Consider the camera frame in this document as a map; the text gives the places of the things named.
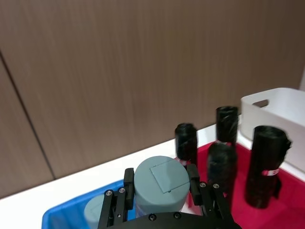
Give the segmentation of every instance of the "white tabletop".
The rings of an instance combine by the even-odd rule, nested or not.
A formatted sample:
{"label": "white tabletop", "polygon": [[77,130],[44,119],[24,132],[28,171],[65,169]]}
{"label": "white tabletop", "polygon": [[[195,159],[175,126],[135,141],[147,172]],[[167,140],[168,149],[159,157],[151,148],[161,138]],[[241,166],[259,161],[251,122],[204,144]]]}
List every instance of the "white tabletop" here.
{"label": "white tabletop", "polygon": [[[214,140],[215,125],[198,131],[198,146]],[[251,141],[240,134],[237,142],[247,148],[252,145]],[[175,157],[174,140],[0,199],[0,229],[41,229],[42,216],[48,209],[121,180],[126,168],[136,169],[143,160],[158,155]],[[284,162],[281,168],[305,181],[305,174],[293,166]]]}

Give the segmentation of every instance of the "blue tray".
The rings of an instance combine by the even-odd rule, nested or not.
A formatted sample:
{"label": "blue tray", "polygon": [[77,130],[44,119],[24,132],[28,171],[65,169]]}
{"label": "blue tray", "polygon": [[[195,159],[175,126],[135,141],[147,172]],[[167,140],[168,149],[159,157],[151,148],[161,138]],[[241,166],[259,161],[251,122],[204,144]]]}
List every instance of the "blue tray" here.
{"label": "blue tray", "polygon": [[[86,204],[106,190],[117,190],[123,186],[123,180],[88,192],[65,203],[47,210],[42,217],[42,229],[90,229],[84,217]],[[135,218],[135,209],[128,211],[128,220]]]}

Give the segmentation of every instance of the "wooden wall panel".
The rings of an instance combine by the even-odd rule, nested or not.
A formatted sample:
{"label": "wooden wall panel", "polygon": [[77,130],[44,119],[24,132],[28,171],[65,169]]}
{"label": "wooden wall panel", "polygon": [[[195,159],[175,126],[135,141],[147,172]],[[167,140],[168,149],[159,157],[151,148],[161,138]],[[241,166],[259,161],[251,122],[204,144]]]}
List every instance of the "wooden wall panel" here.
{"label": "wooden wall panel", "polygon": [[304,1],[0,0],[0,47],[55,175],[299,86]]}
{"label": "wooden wall panel", "polygon": [[52,175],[0,59],[0,198]]}

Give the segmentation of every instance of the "gray cylindrical container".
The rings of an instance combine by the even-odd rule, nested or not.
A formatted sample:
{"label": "gray cylindrical container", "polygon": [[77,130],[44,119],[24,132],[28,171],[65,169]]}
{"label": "gray cylindrical container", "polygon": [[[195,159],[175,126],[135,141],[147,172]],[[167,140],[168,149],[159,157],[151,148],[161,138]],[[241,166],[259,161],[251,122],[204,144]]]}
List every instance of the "gray cylindrical container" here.
{"label": "gray cylindrical container", "polygon": [[190,189],[185,168],[167,156],[143,161],[134,174],[136,216],[180,211]]}
{"label": "gray cylindrical container", "polygon": [[90,229],[97,229],[99,225],[104,194],[92,198],[86,205],[84,210],[85,219]]}

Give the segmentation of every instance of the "white bin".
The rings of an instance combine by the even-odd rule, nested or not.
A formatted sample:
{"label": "white bin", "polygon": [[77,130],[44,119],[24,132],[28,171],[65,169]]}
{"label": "white bin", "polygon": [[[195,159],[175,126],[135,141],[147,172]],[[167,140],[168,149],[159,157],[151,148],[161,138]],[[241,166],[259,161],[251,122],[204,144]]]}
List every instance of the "white bin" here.
{"label": "white bin", "polygon": [[[267,100],[268,105],[255,104]],[[241,133],[253,139],[258,125],[272,125],[285,130],[292,141],[285,161],[305,171],[305,92],[276,88],[245,96],[242,101]]]}

